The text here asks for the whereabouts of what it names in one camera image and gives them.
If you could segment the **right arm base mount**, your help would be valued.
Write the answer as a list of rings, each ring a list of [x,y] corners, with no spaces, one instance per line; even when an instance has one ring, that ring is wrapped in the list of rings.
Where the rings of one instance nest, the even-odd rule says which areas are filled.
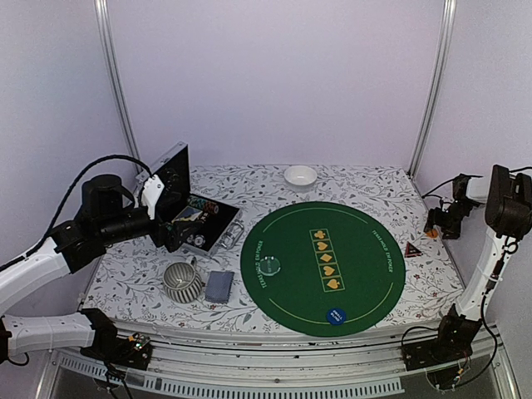
[[[434,367],[465,359],[472,355],[471,344],[456,337],[425,339],[401,345],[402,359],[407,371]]]

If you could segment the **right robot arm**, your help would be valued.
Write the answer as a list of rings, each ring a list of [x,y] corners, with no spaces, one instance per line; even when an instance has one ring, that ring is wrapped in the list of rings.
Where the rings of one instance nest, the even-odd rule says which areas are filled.
[[[448,362],[470,348],[485,324],[485,311],[506,264],[531,231],[530,171],[529,166],[510,170],[494,165],[489,178],[460,174],[451,180],[452,202],[428,211],[424,232],[439,227],[443,239],[458,239],[462,220],[476,207],[485,207],[487,226],[475,272],[431,342],[429,351],[436,362]]]

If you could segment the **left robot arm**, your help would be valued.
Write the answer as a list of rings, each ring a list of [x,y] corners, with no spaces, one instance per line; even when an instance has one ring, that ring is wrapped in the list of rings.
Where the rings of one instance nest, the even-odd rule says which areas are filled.
[[[144,346],[120,338],[115,324],[99,309],[58,318],[33,319],[27,327],[8,319],[13,304],[41,286],[74,274],[106,253],[108,247],[150,236],[156,247],[176,251],[202,222],[165,221],[170,206],[165,184],[150,173],[136,198],[113,174],[97,175],[81,187],[81,207],[74,219],[51,221],[42,238],[26,253],[1,267],[1,359],[10,362],[46,346],[80,347],[82,354],[104,362],[122,362]]]

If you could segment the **clear acrylic dealer button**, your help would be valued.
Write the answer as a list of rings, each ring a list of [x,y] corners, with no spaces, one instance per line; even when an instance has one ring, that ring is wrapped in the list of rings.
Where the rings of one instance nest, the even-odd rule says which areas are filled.
[[[274,276],[281,269],[281,263],[274,256],[264,257],[259,265],[261,274],[265,276]]]

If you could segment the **blue small blind button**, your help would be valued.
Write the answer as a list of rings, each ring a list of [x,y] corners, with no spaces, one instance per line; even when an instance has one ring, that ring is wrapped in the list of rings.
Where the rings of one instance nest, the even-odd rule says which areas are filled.
[[[331,308],[327,311],[326,319],[331,325],[338,326],[347,321],[347,314],[341,308]]]

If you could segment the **orange big blind button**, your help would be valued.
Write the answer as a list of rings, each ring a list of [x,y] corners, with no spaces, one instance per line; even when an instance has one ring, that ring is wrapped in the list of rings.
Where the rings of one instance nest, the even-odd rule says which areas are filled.
[[[426,235],[434,239],[438,236],[438,232],[436,229],[431,229],[426,233]]]

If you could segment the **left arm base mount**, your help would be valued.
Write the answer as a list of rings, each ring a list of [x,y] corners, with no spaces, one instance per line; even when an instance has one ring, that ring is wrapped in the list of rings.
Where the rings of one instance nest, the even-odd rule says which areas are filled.
[[[142,371],[148,369],[152,352],[150,337],[139,332],[129,337],[99,337],[90,347],[80,349],[82,356]]]

